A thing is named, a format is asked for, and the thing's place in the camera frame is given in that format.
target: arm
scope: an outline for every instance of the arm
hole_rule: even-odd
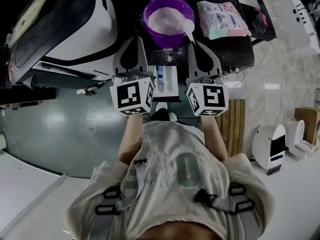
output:
[[[143,118],[143,114],[131,115],[126,123],[118,160],[128,166],[141,148]]]
[[[205,147],[220,162],[228,159],[228,152],[214,116],[201,116]]]

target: white box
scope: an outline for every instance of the white box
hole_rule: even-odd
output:
[[[273,8],[281,15],[277,21],[289,35],[294,50],[303,56],[320,53],[314,24],[301,0],[274,0]]]
[[[159,79],[157,67],[162,67],[162,78]],[[178,75],[176,66],[148,66],[148,71],[156,76],[154,85],[154,98],[179,96]]]
[[[226,85],[193,82],[186,95],[195,116],[216,117],[229,107],[229,90]]]
[[[150,112],[154,90],[154,84],[149,77],[111,86],[114,110],[125,116]]]

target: white t-shirt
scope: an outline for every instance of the white t-shirt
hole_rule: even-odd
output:
[[[226,199],[230,179],[243,184],[246,195],[255,201],[259,232],[264,232],[274,210],[274,201],[265,185],[254,174],[245,154],[222,164],[205,147],[203,133],[195,127],[171,121],[150,122],[143,126],[142,148],[147,156],[144,188],[127,214],[127,240],[135,240],[147,229],[169,221],[200,223],[222,240],[244,240],[241,219],[194,202],[200,189]],[[95,168],[88,187],[65,214],[65,224],[76,240],[88,239],[95,207],[102,193],[121,183],[126,198],[137,193],[135,165],[104,162]]]

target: black countertop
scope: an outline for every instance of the black countertop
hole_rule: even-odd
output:
[[[186,0],[192,7],[195,14],[194,39],[209,47],[220,59],[222,69],[227,67],[248,68],[254,65],[255,57],[253,47],[249,36],[222,37],[210,40],[203,36],[199,23],[197,2],[208,1],[212,3],[231,2],[244,19],[243,11],[238,0]],[[127,5],[132,6],[133,14],[130,20],[127,20],[125,37],[139,35],[143,39],[144,48],[149,65],[163,66],[187,66],[187,46],[188,39],[182,47],[174,50],[163,50],[155,45],[149,33],[143,27],[143,11],[150,3],[150,0],[127,1]]]

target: wooden crate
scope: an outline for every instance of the wooden crate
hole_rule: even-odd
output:
[[[242,152],[245,118],[245,99],[230,99],[229,109],[215,118],[229,157]]]

